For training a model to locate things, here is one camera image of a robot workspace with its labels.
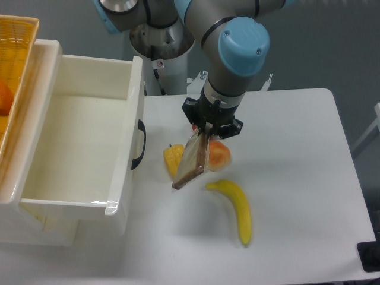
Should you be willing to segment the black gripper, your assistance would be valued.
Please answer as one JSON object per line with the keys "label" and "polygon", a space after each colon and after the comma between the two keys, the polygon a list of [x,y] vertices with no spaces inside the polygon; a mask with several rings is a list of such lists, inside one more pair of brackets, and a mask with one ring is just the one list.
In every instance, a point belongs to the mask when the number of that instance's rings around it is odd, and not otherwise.
{"label": "black gripper", "polygon": [[210,139],[226,139],[239,135],[243,122],[235,118],[244,95],[229,97],[214,90],[201,90],[200,97],[188,97],[182,105],[182,110],[191,124],[197,126],[197,136],[207,130]]}

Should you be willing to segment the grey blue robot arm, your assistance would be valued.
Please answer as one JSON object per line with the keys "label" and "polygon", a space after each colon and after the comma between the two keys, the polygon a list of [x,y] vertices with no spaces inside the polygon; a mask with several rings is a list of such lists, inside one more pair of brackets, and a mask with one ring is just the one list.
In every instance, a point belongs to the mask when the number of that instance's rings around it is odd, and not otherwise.
{"label": "grey blue robot arm", "polygon": [[199,44],[211,62],[201,95],[182,109],[201,130],[220,138],[238,135],[242,121],[235,111],[270,47],[262,12],[283,1],[95,1],[109,33],[129,32],[129,41],[143,59],[150,95],[186,90],[187,54]]}

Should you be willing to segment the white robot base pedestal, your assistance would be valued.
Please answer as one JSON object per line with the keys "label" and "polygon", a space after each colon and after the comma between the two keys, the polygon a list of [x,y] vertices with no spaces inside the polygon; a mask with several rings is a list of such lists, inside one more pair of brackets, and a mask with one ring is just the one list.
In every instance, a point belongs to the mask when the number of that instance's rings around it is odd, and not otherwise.
{"label": "white robot base pedestal", "polygon": [[129,32],[129,39],[142,58],[147,96],[187,92],[188,53],[195,40],[180,18],[166,27],[139,25]]}

